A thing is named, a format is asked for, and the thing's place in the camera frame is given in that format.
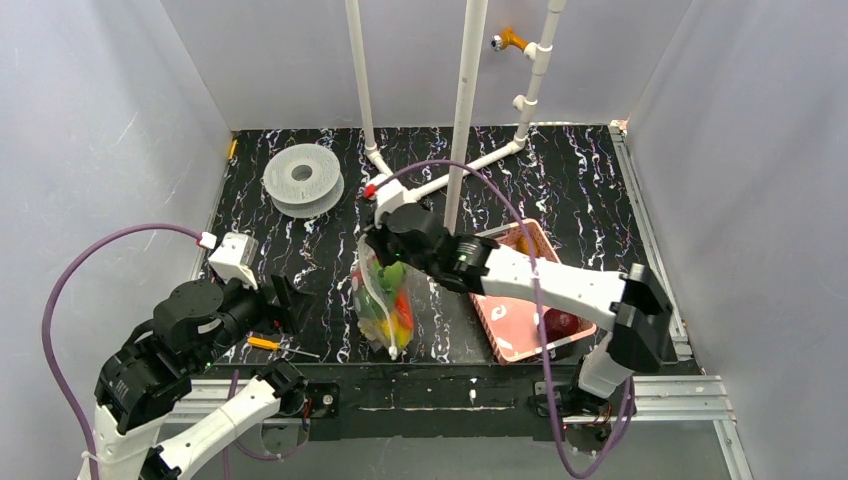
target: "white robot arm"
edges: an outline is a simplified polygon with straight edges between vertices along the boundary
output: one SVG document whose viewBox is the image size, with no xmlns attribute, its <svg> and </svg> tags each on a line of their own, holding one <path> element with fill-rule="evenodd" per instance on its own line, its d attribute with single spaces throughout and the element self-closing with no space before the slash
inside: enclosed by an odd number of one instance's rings
<svg viewBox="0 0 848 480">
<path fill-rule="evenodd" d="M 191 478 L 218 451 L 263 419 L 302 402 L 300 373 L 283 360 L 268 364 L 236 397 L 186 432 L 157 445 L 174 404 L 249 331 L 297 333 L 312 300 L 284 278 L 260 286 L 250 270 L 256 240 L 228 233 L 210 256 L 215 281 L 174 289 L 100 371 L 94 440 L 100 480 Z M 88 458 L 78 480 L 89 480 Z"/>
<path fill-rule="evenodd" d="M 371 184 L 382 183 L 377 176 Z M 494 240 L 452 235 L 442 219 L 414 201 L 397 180 L 376 191 L 366 242 L 383 265 L 402 261 L 460 293 L 534 301 L 529 258 Z M 633 372 L 653 373 L 668 345 L 672 306 L 651 270 L 597 272 L 536 259 L 544 304 L 609 332 L 586 355 L 564 399 L 565 411 L 592 411 Z"/>
</svg>

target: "gray wall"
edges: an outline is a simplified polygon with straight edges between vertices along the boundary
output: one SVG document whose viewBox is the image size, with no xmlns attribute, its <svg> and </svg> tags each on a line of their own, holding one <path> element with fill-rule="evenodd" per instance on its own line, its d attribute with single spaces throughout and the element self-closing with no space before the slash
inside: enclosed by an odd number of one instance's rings
<svg viewBox="0 0 848 480">
<path fill-rule="evenodd" d="M 163 0 L 232 130 L 361 126 L 342 0 Z M 690 0 L 570 0 L 560 20 L 539 121 L 626 118 Z M 374 122 L 452 125 L 465 2 L 362 0 Z M 506 26 L 538 40 L 545 0 L 492 0 L 486 41 Z M 488 46 L 473 122 L 518 122 L 530 64 Z"/>
<path fill-rule="evenodd" d="M 159 2 L 4 2 L 0 14 L 3 478 L 72 478 L 82 434 L 41 353 L 53 282 L 121 227 L 203 229 L 230 134 Z M 57 357 L 93 411 L 100 366 L 184 281 L 194 242 L 140 234 L 96 254 L 56 309 Z"/>
<path fill-rule="evenodd" d="M 844 478 L 848 4 L 696 0 L 630 145 L 757 478 Z"/>
</svg>

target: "plastic bag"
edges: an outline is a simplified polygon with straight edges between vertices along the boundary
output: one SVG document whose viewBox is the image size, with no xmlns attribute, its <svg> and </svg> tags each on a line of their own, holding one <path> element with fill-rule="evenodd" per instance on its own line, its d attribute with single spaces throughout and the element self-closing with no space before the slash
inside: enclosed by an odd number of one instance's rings
<svg viewBox="0 0 848 480">
<path fill-rule="evenodd" d="M 412 340 L 415 321 L 409 310 L 407 267 L 402 262 L 382 267 L 374 250 L 357 242 L 359 261 L 353 269 L 353 308 L 357 325 L 374 351 L 386 348 L 392 360 Z"/>
</svg>

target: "white pvc pipe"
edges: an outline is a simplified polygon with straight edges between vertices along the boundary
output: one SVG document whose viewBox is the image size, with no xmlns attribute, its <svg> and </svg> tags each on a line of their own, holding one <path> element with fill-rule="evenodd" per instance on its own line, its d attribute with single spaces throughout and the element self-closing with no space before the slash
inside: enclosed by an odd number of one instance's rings
<svg viewBox="0 0 848 480">
<path fill-rule="evenodd" d="M 519 145 L 514 141 L 509 142 L 503 147 L 495 150 L 494 152 L 488 153 L 478 158 L 477 160 L 474 160 L 473 162 L 469 163 L 468 166 L 474 170 L 480 170 L 481 168 L 486 167 L 494 162 L 497 162 L 502 158 L 508 157 L 516 152 L 520 152 L 522 148 L 524 148 L 524 145 Z M 462 176 L 464 177 L 466 175 L 468 175 L 468 172 L 462 170 Z M 442 175 L 441 177 L 431 182 L 428 182 L 418 188 L 413 189 L 411 193 L 413 197 L 415 197 L 415 201 L 418 201 L 426 197 L 427 195 L 430 195 L 431 193 L 435 192 L 436 190 L 443 188 L 447 184 L 448 175 Z"/>
<path fill-rule="evenodd" d="M 548 70 L 548 61 L 553 49 L 554 34 L 559 23 L 559 14 L 565 8 L 566 0 L 550 0 L 548 2 L 548 16 L 545 18 L 545 26 L 542 28 L 542 38 L 536 47 L 536 58 L 533 61 L 533 76 L 530 77 L 530 85 L 527 87 L 527 95 L 524 96 L 524 106 L 521 109 L 521 117 L 518 128 L 515 130 L 515 141 L 527 140 L 527 131 L 530 122 L 536 112 L 536 104 L 539 99 L 539 89 L 542 86 L 542 77 Z"/>
<path fill-rule="evenodd" d="M 451 161 L 465 163 L 468 135 L 471 128 L 471 109 L 477 88 L 477 67 L 483 47 L 483 27 L 486 25 L 488 0 L 468 0 L 465 4 L 465 27 L 462 33 L 462 56 L 459 62 L 459 85 L 456 91 L 456 113 L 453 122 Z M 448 200 L 445 204 L 445 227 L 456 230 L 459 213 L 459 194 L 462 190 L 462 170 L 451 167 L 448 176 Z"/>
<path fill-rule="evenodd" d="M 347 11 L 347 28 L 350 33 L 350 48 L 353 52 L 356 90 L 359 93 L 359 110 L 362 113 L 362 131 L 365 134 L 365 155 L 380 173 L 391 175 L 392 170 L 383 161 L 374 138 L 374 120 L 371 118 L 371 95 L 368 93 L 368 74 L 365 71 L 365 44 L 362 40 L 359 0 L 345 0 L 345 10 Z"/>
</svg>

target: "black tabletop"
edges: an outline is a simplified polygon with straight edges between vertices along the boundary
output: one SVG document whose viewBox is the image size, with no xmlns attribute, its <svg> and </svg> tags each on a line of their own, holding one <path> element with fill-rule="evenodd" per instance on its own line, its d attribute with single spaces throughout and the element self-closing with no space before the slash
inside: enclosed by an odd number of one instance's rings
<svg viewBox="0 0 848 480">
<path fill-rule="evenodd" d="M 514 131 L 515 127 L 473 129 L 468 160 L 505 145 Z M 383 156 L 393 170 L 450 156 L 451 128 L 387 128 L 378 133 Z M 356 240 L 370 211 L 357 199 L 377 173 L 363 155 L 361 130 L 243 131 L 237 140 L 212 231 L 219 236 L 228 231 L 251 234 L 260 245 L 253 267 L 263 279 L 269 274 L 287 275 L 299 288 L 319 296 L 319 306 L 305 320 L 300 335 L 274 338 L 319 358 L 272 353 L 242 343 L 220 362 L 266 363 L 281 354 L 298 363 L 392 362 L 385 350 L 374 352 L 365 342 L 351 307 Z M 330 212 L 308 220 L 279 213 L 260 183 L 271 157 L 299 143 L 317 143 L 335 152 L 345 182 L 341 201 Z M 446 171 L 426 169 L 402 183 L 413 188 Z M 607 127 L 534 128 L 523 151 L 493 164 L 484 174 L 524 217 L 539 221 L 563 263 L 595 270 L 626 270 L 633 262 L 645 263 Z M 442 212 L 445 189 L 426 202 Z M 492 192 L 470 177 L 464 181 L 459 213 L 459 232 L 479 233 L 512 222 Z M 422 276 L 413 279 L 410 297 L 416 332 L 395 363 L 495 363 L 467 296 L 448 292 Z M 326 307 L 320 305 L 324 299 Z M 572 358 L 576 360 L 597 340 L 579 342 Z"/>
</svg>

